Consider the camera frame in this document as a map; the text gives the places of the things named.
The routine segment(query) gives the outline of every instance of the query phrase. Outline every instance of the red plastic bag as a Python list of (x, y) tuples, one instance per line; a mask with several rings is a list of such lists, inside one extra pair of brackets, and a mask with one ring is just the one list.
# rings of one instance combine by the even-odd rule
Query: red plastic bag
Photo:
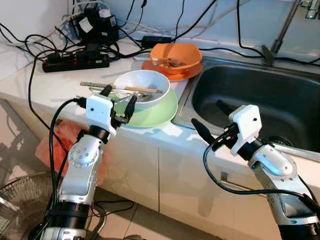
[[(75, 122), (63, 120), (54, 128), (55, 134), (60, 138), (66, 149), (70, 149), (72, 145), (77, 141), (77, 136), (80, 130), (84, 129)], [(65, 158), (65, 151), (61, 147), (58, 140), (53, 137), (53, 152), (54, 152), (54, 169), (59, 172), (62, 161)], [(35, 150), (35, 155), (40, 159), (47, 167), (50, 167), (49, 157), (49, 134), (45, 136)], [(66, 162), (62, 176), (67, 172), (69, 163)], [(104, 181), (106, 171), (106, 158), (103, 156), (102, 163), (98, 170), (97, 185), (101, 185)]]

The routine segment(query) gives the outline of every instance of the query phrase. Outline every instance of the white bowl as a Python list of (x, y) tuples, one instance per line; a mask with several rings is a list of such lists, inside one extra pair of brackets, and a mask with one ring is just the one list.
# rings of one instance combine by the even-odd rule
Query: white bowl
[(170, 90), (170, 82), (168, 78), (160, 72), (141, 69), (127, 72), (119, 76), (113, 83), (117, 88), (124, 88), (126, 86), (148, 88), (151, 84), (156, 85), (156, 89), (162, 90), (162, 93), (152, 93), (152, 97), (149, 101), (137, 101), (135, 103), (136, 109), (150, 108), (163, 99)]

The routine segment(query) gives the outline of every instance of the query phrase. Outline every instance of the sink drain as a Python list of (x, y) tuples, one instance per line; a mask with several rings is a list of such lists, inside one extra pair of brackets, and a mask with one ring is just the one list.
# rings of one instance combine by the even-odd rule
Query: sink drain
[(275, 144), (281, 144), (281, 145), (286, 145), (289, 147), (294, 147), (295, 145), (290, 141), (289, 139), (283, 137), (283, 136), (271, 136), (268, 138), (269, 141), (275, 143)]

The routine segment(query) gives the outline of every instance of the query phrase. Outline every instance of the power adapter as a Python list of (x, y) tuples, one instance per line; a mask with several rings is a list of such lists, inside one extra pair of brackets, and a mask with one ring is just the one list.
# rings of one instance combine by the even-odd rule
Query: power adapter
[(169, 44), (172, 42), (172, 38), (168, 36), (143, 36), (141, 40), (142, 48), (153, 48), (157, 44)]

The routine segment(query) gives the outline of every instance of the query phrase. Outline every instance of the orange plate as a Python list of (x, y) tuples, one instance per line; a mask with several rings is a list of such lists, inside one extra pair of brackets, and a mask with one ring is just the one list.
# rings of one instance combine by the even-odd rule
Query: orange plate
[(190, 78), (198, 75), (199, 73), (201, 73), (203, 66), (199, 62), (197, 65), (194, 65), (194, 66), (186, 69), (184, 72), (178, 73), (178, 74), (169, 74), (167, 72), (164, 72), (162, 67), (157, 66), (157, 65), (153, 65), (152, 61), (144, 61), (141, 68), (159, 72), (159, 73), (165, 75), (170, 80), (170, 82), (178, 82), (178, 81), (182, 81), (185, 79), (190, 79)]

